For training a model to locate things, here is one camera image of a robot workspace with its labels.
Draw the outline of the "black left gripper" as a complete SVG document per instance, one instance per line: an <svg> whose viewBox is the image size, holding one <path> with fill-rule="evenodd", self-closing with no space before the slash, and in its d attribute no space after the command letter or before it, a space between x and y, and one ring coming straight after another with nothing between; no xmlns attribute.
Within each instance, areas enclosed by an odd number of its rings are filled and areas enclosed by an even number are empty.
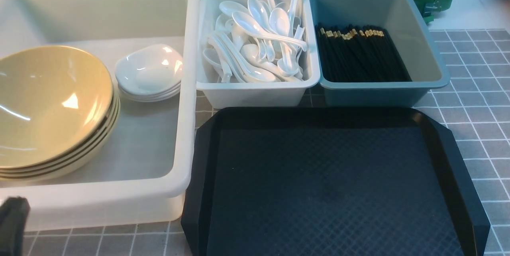
<svg viewBox="0 0 510 256"><path fill-rule="evenodd" d="M21 256L30 205L24 197L9 197L0 207L0 254Z"/></svg>

